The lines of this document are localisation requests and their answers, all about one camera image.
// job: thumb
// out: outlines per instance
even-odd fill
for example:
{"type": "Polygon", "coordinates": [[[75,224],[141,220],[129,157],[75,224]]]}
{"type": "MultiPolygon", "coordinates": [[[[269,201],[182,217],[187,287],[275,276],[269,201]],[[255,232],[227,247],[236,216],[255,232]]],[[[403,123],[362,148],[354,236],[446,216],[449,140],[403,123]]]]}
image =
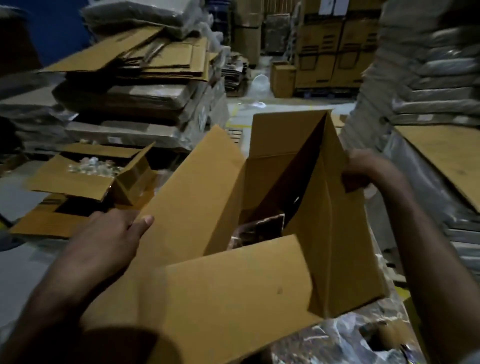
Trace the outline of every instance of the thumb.
{"type": "Polygon", "coordinates": [[[152,226],[154,217],[151,215],[144,216],[140,220],[134,222],[127,231],[129,240],[138,241],[143,234],[152,226]]]}

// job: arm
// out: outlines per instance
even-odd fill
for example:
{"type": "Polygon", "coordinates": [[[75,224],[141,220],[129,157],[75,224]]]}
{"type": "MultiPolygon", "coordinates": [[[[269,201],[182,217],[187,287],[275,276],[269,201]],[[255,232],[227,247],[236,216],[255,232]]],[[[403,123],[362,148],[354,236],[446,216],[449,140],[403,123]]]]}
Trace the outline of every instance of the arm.
{"type": "Polygon", "coordinates": [[[83,311],[128,266],[152,225],[152,216],[133,222],[137,214],[93,213],[32,292],[0,363],[50,363],[68,351],[83,311]]]}
{"type": "Polygon", "coordinates": [[[382,193],[413,302],[439,358],[458,363],[480,350],[480,286],[415,201],[406,177],[371,151],[352,151],[346,188],[365,181],[382,193]]]}

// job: hand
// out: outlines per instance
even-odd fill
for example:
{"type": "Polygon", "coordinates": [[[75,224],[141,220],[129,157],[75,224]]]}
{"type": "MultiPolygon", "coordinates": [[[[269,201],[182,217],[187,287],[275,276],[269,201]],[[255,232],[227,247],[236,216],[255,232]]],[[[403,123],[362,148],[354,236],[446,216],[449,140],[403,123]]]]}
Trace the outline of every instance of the hand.
{"type": "Polygon", "coordinates": [[[72,236],[52,264],[40,286],[77,304],[105,280],[126,268],[136,255],[141,236],[152,226],[153,216],[134,222],[138,212],[94,212],[72,236]]]}
{"type": "Polygon", "coordinates": [[[365,188],[370,183],[379,189],[387,186],[409,189],[403,173],[392,162],[370,149],[348,151],[348,162],[342,173],[342,182],[347,192],[365,188]]]}

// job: person's left hand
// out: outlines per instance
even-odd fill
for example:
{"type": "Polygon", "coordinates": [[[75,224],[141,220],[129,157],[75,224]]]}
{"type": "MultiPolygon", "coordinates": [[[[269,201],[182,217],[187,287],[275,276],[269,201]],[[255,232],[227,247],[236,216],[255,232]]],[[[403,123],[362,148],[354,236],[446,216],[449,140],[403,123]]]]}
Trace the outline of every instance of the person's left hand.
{"type": "Polygon", "coordinates": [[[139,240],[152,226],[153,216],[135,221],[138,211],[94,212],[72,236],[50,267],[41,285],[77,304],[105,280],[126,268],[136,255],[139,240]]]}

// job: warehouse floor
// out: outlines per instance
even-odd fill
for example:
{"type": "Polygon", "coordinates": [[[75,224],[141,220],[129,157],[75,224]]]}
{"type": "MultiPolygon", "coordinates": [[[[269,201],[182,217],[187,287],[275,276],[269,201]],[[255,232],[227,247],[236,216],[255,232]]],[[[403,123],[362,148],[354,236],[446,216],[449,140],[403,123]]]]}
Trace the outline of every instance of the warehouse floor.
{"type": "MultiPolygon", "coordinates": [[[[262,57],[253,75],[269,74],[271,57],[262,57]]],[[[253,116],[256,113],[335,109],[334,113],[349,114],[355,107],[351,99],[275,99],[267,90],[245,97],[228,99],[229,128],[242,129],[241,149],[248,155],[253,116]]],[[[30,161],[0,179],[0,214],[15,221],[33,209],[48,194],[22,188],[23,182],[33,175],[42,162],[30,161]]],[[[64,246],[54,240],[25,243],[0,252],[0,342],[4,342],[13,327],[22,306],[32,289],[42,278],[48,266],[64,246]]]]}

